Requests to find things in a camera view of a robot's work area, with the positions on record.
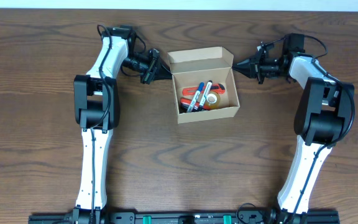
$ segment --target wooden table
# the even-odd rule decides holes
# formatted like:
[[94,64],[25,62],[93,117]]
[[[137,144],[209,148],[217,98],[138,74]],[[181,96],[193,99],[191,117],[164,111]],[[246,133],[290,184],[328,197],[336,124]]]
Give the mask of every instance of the wooden table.
[[[311,208],[336,208],[358,223],[358,13],[247,11],[0,10],[0,223],[75,205],[82,165],[73,79],[94,64],[96,24],[131,24],[147,48],[223,46],[234,62],[290,32],[329,48],[323,67],[356,88],[356,120],[327,158]],[[306,42],[308,52],[322,48]],[[274,201],[296,146],[293,119],[302,89],[258,85],[234,74],[236,117],[176,124],[170,80],[141,85],[118,76],[121,120],[109,150],[110,207],[145,211],[235,210]]]

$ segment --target wire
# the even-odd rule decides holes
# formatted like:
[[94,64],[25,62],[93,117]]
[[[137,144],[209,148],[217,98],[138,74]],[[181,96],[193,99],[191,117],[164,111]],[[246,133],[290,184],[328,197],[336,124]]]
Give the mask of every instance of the wire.
[[142,54],[142,53],[144,53],[146,51],[146,43],[138,35],[136,35],[136,38],[138,38],[143,44],[143,50],[141,52],[139,52],[139,53]]
[[[242,205],[240,205],[239,208],[237,208],[236,218],[237,218],[237,219],[239,220],[239,222],[241,222],[242,224],[249,224],[249,223],[246,223],[246,222],[242,221],[242,219],[239,218],[240,208],[242,208],[242,207],[244,207],[244,206],[246,206],[246,205],[251,205],[251,206],[253,206],[254,208],[256,208],[256,206],[255,206],[253,203],[243,203]],[[259,212],[259,214],[262,216],[262,220],[259,221],[259,222],[256,222],[256,223],[262,223],[262,222],[264,222],[264,216],[265,216],[265,215],[262,214],[262,212],[260,212],[259,210],[258,210],[258,212]]]
[[324,54],[319,55],[319,56],[317,56],[317,57],[313,57],[312,62],[314,62],[317,58],[320,58],[320,57],[325,56],[325,55],[328,54],[327,46],[326,46],[321,40],[317,39],[316,37],[309,36],[309,35],[305,35],[305,37],[310,38],[310,39],[313,39],[313,40],[319,42],[319,43],[324,47],[324,50],[325,50],[325,53],[324,53]]
[[95,138],[94,138],[94,130],[91,130],[91,135],[92,135],[92,207],[91,207],[91,214],[89,216],[89,220],[90,220],[90,224],[93,223],[93,212],[94,212],[94,142],[95,142]]
[[100,79],[102,79],[102,82],[103,82],[104,87],[106,87],[107,96],[108,96],[108,102],[107,102],[107,108],[106,108],[106,110],[104,111],[102,117],[100,117],[100,120],[99,120],[98,122],[96,122],[96,124],[95,124],[94,126],[92,126],[91,128],[94,128],[94,127],[98,126],[100,123],[103,122],[104,118],[107,116],[107,114],[108,114],[109,111],[110,111],[110,104],[111,104],[110,87],[109,87],[109,85],[107,84],[106,80],[104,79],[102,73],[103,73],[103,65],[104,65],[104,62],[106,61],[107,56],[109,55],[110,50],[111,50],[112,38],[111,38],[110,32],[107,30],[107,28],[106,28],[104,25],[99,24],[99,25],[97,26],[98,32],[100,33],[99,27],[102,27],[102,28],[106,31],[107,35],[109,36],[109,48],[107,49],[107,52],[106,52],[106,54],[104,55],[104,57],[103,57],[103,59],[102,59],[102,62],[100,63],[100,66],[99,66],[99,76],[100,76]]
[[285,36],[284,36],[284,37],[282,37],[282,38],[280,38],[280,39],[273,40],[273,41],[271,41],[271,42],[269,42],[269,43],[267,43],[267,44],[263,44],[263,46],[265,47],[266,45],[269,45],[269,44],[274,44],[274,43],[276,43],[276,42],[278,42],[278,41],[282,41],[282,40],[284,40],[284,39],[285,39]]
[[354,99],[353,99],[353,96],[352,96],[352,93],[350,92],[350,90],[348,88],[346,88],[343,83],[341,81],[339,81],[337,78],[331,76],[328,72],[325,72],[317,63],[316,63],[316,59],[319,58],[319,57],[322,57],[322,56],[325,56],[327,53],[328,53],[328,50],[327,50],[327,47],[325,46],[325,44],[320,41],[319,39],[317,39],[316,37],[312,37],[312,36],[308,36],[306,35],[305,37],[307,38],[311,38],[313,40],[316,40],[317,42],[319,42],[323,47],[324,47],[324,50],[325,50],[325,53],[322,54],[322,55],[319,55],[317,57],[313,57],[311,63],[313,64],[313,66],[315,66],[325,77],[331,79],[332,81],[334,81],[336,84],[338,84],[345,92],[346,92],[346,95],[349,97],[350,99],[350,103],[351,103],[351,117],[349,119],[349,123],[347,125],[347,128],[345,129],[345,131],[342,132],[342,134],[339,135],[339,137],[333,141],[331,141],[330,143],[327,143],[325,145],[323,145],[321,148],[319,148],[315,154],[314,154],[314,158],[313,158],[313,163],[311,164],[311,167],[310,167],[310,170],[309,170],[309,173],[308,173],[308,176],[306,178],[306,181],[305,181],[305,184],[300,192],[300,196],[298,198],[298,201],[296,202],[296,205],[295,205],[295,209],[293,211],[293,214],[291,215],[291,219],[290,217],[287,218],[287,220],[284,222],[284,224],[288,223],[289,221],[293,221],[293,219],[295,218],[295,213],[296,211],[298,210],[298,207],[300,205],[300,202],[302,200],[302,196],[303,194],[305,193],[305,190],[306,190],[306,187],[308,185],[308,182],[310,180],[310,177],[311,177],[311,173],[313,172],[313,169],[314,169],[314,166],[316,165],[316,161],[320,155],[320,152],[323,150],[323,149],[326,149],[326,148],[329,148],[329,147],[332,147],[334,144],[336,144],[337,142],[339,142],[340,140],[342,140],[348,133],[349,131],[351,130],[352,126],[353,126],[353,122],[354,122],[354,117],[356,115],[356,107],[354,106]]
[[163,69],[165,69],[169,74],[172,75],[171,71],[170,71],[169,69],[167,69],[163,63],[161,63],[161,67],[162,67]]

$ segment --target marker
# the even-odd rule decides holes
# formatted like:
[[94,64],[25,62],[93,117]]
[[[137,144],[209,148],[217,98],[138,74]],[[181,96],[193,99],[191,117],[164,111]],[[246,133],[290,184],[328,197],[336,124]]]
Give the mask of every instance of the marker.
[[[190,95],[194,95],[194,92],[197,90],[197,86],[196,87],[189,87],[189,88],[184,88],[182,91],[183,96],[190,96]],[[215,83],[212,84],[211,89],[209,91],[214,91],[217,94],[223,94],[226,90],[224,88],[224,86],[220,83]]]
[[201,110],[203,109],[203,106],[204,106],[205,100],[206,100],[206,96],[208,96],[209,91],[211,90],[211,87],[212,87],[212,80],[208,81],[208,83],[206,84],[203,97],[200,100],[200,109]]
[[198,86],[198,89],[196,91],[196,93],[194,94],[193,100],[190,103],[189,108],[187,109],[186,113],[190,113],[193,111],[194,105],[197,103],[198,97],[200,96],[201,91],[203,90],[204,87],[204,83],[200,83],[200,85]]

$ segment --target cardboard box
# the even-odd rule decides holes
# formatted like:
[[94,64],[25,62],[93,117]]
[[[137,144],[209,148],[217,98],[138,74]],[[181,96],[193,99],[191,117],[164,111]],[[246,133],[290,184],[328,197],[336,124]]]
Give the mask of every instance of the cardboard box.
[[[233,54],[223,47],[210,47],[169,52],[168,59],[172,72],[178,123],[228,118],[236,115],[240,103],[231,69]],[[221,83],[226,89],[225,93],[220,95],[219,109],[192,113],[182,111],[180,99],[183,97],[192,100],[194,97],[194,95],[183,96],[182,90],[198,86],[200,82],[206,84],[208,80],[212,80],[214,84]]]

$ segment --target robotic arm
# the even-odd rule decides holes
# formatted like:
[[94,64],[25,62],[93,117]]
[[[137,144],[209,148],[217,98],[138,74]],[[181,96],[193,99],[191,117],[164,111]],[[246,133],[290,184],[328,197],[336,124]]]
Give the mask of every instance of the robotic arm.
[[[140,38],[132,27],[103,28],[103,32],[98,30],[103,46],[95,65],[74,80],[75,118],[82,129],[84,148],[76,205],[65,215],[32,215],[29,224],[339,224],[337,211],[308,210],[308,201],[325,158],[352,126],[354,87],[326,72],[317,60],[320,56],[305,53],[305,37],[315,38],[302,34],[279,39],[284,41],[280,58],[269,58],[273,43],[279,41],[275,40],[261,43],[254,56],[233,66],[245,76],[258,79],[259,84],[265,78],[284,77],[304,89],[294,121],[298,135],[296,153],[275,207],[240,207],[235,213],[108,213],[105,180],[109,143],[119,121],[118,71],[127,67],[140,72],[140,82],[147,84],[171,79],[172,74],[162,63],[158,50],[151,49],[147,55],[134,51],[135,41]],[[92,95],[101,95],[102,101],[88,100]],[[323,105],[332,109],[324,110]]]
[[[103,27],[104,31],[100,32],[99,27]],[[98,32],[103,43],[99,57],[86,75],[77,75],[74,80],[75,117],[82,128],[84,147],[81,187],[75,209],[78,213],[90,210],[89,220],[96,223],[99,223],[96,220],[101,218],[107,202],[108,149],[113,128],[119,121],[118,71],[124,66],[141,72],[140,82],[147,84],[153,80],[172,78],[163,66],[158,50],[151,49],[148,55],[134,52],[138,36],[132,27],[106,28],[99,25]],[[101,95],[103,101],[88,100],[88,96],[92,95]]]
[[[302,217],[308,212],[318,172],[333,146],[349,132],[354,119],[354,86],[332,77],[319,65],[318,57],[306,54],[305,37],[317,40],[326,49],[314,37],[288,34],[279,39],[284,41],[280,58],[269,58],[273,43],[279,41],[276,40],[262,43],[253,57],[233,66],[245,76],[258,79],[259,84],[265,77],[285,77],[304,89],[294,121],[296,153],[287,181],[278,193],[280,214],[276,223],[305,222]],[[323,105],[332,109],[324,110]]]

